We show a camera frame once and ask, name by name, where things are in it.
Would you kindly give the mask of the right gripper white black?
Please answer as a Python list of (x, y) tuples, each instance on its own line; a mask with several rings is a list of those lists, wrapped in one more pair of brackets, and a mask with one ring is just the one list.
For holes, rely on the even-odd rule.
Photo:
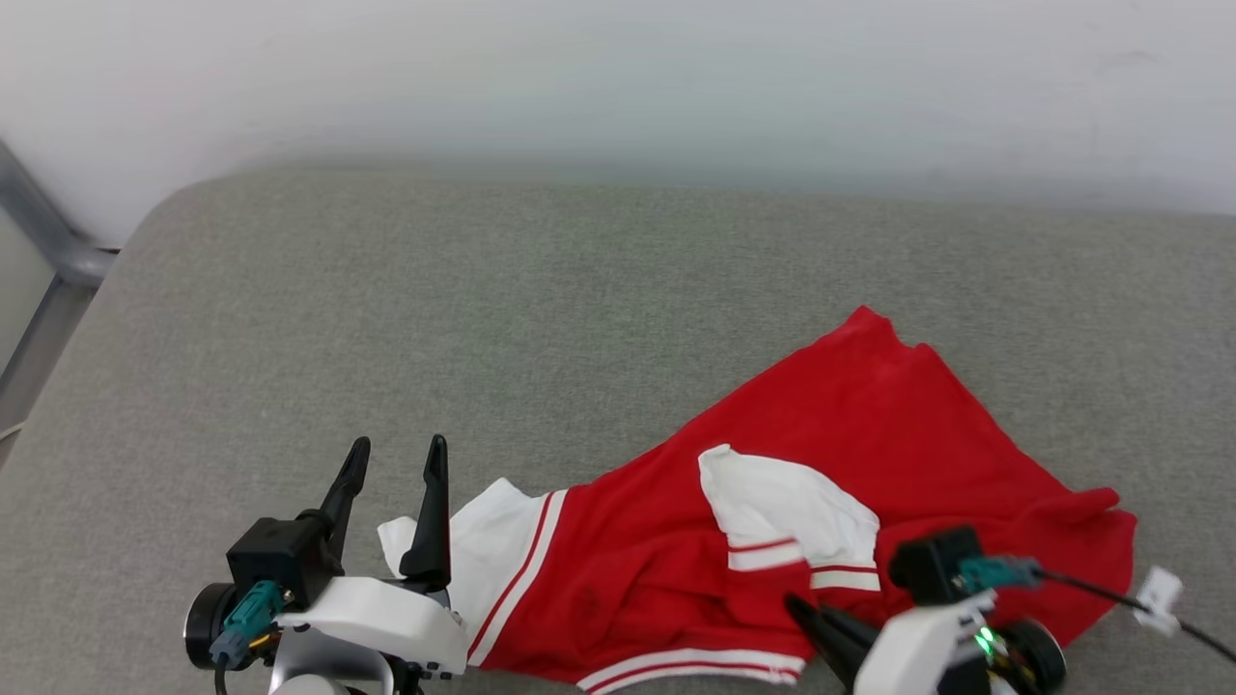
[(845, 694), (1056, 694), (1067, 679), (1062, 647), (1037, 621), (989, 625), (994, 590), (915, 607), (883, 629), (798, 595), (784, 603)]

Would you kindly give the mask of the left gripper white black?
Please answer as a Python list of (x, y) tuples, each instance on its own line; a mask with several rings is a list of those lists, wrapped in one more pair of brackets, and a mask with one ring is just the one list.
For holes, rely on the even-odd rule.
[[(344, 563), (353, 500), (365, 486), (371, 440), (353, 440), (319, 507), (325, 547)], [(450, 681), (464, 676), (466, 629), (451, 611), (449, 443), (430, 441), (413, 542), (399, 563), (402, 584), (335, 578), (313, 606), (292, 608), (290, 591), (269, 580), (242, 591), (216, 582), (185, 615), (185, 655), (218, 681), (255, 664), (273, 681)]]

